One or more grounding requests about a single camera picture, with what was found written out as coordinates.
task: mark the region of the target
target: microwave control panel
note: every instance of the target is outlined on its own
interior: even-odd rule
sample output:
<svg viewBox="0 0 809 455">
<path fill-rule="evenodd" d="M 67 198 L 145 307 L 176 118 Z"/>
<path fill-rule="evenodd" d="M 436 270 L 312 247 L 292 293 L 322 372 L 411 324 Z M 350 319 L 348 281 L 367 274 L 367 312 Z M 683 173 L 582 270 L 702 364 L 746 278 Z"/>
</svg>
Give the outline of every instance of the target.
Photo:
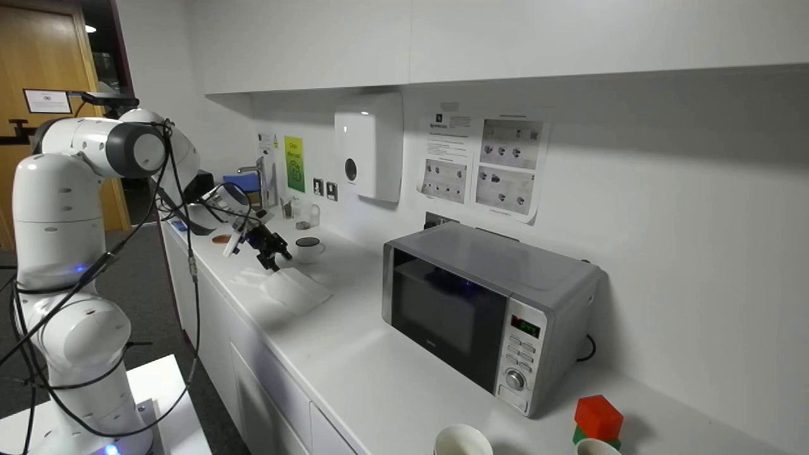
<svg viewBox="0 0 809 455">
<path fill-rule="evenodd" d="M 545 340 L 545 316 L 509 299 L 503 324 L 496 395 L 520 414 L 531 414 L 533 390 L 540 388 L 537 360 Z"/>
</svg>

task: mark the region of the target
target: microwave dial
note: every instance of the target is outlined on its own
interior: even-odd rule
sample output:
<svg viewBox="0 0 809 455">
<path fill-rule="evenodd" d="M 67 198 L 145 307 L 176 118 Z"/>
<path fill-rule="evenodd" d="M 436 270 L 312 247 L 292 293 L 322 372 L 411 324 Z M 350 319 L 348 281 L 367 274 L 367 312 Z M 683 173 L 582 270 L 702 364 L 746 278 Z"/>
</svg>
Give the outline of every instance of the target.
<svg viewBox="0 0 809 455">
<path fill-rule="evenodd" d="M 520 372 L 507 369 L 504 385 L 507 385 L 509 390 L 523 390 L 523 388 L 525 388 L 525 378 L 523 378 Z"/>
</svg>

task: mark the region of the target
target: microwave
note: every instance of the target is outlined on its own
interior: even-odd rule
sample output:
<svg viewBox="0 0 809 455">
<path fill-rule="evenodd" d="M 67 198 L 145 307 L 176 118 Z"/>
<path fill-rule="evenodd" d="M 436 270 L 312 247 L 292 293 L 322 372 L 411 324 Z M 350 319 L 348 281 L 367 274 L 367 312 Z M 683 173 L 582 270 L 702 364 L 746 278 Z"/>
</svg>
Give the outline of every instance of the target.
<svg viewBox="0 0 809 455">
<path fill-rule="evenodd" d="M 525 417 L 574 366 L 600 270 L 446 222 L 384 242 L 381 316 Z"/>
</svg>

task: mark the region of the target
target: floor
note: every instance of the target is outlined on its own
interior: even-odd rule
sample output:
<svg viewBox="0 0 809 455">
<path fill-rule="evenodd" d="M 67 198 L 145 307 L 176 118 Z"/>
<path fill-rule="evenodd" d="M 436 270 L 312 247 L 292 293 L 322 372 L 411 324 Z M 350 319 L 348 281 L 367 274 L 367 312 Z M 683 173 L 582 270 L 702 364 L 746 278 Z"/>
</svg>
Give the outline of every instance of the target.
<svg viewBox="0 0 809 455">
<path fill-rule="evenodd" d="M 1 264 L 14 260 L 11 256 L 0 254 L 0 265 Z M 4 283 L 9 275 L 9 270 L 0 270 L 0 283 Z M 163 353 L 174 353 L 178 366 L 185 372 L 190 369 L 192 352 L 178 332 L 157 225 L 143 225 L 143 231 L 130 237 L 119 260 L 113 260 L 113 265 L 97 278 L 97 290 L 102 299 L 119 304 L 130 319 L 130 342 L 148 342 L 148 347 L 125 350 L 123 362 L 128 369 Z M 0 300 L 4 304 L 1 308 L 6 308 L 6 289 L 0 293 Z M 4 353 L 11 347 L 6 312 L 1 312 L 0 322 L 0 353 Z M 23 380 L 24 366 L 19 360 L 9 360 L 0 366 L 0 417 L 27 407 L 27 388 L 19 385 Z M 190 395 L 209 451 L 215 455 L 245 455 L 247 448 L 233 428 L 233 419 L 226 417 L 202 364 L 190 385 Z"/>
</svg>

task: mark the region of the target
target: red object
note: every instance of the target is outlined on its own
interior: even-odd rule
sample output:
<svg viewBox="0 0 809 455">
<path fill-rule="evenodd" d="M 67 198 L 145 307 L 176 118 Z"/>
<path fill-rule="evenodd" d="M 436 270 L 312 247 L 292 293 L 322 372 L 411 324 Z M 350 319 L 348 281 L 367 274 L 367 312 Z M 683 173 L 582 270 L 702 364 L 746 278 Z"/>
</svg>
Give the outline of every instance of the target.
<svg viewBox="0 0 809 455">
<path fill-rule="evenodd" d="M 604 395 L 584 396 L 576 405 L 576 424 L 585 437 L 594 439 L 618 439 L 625 414 L 617 413 Z"/>
</svg>

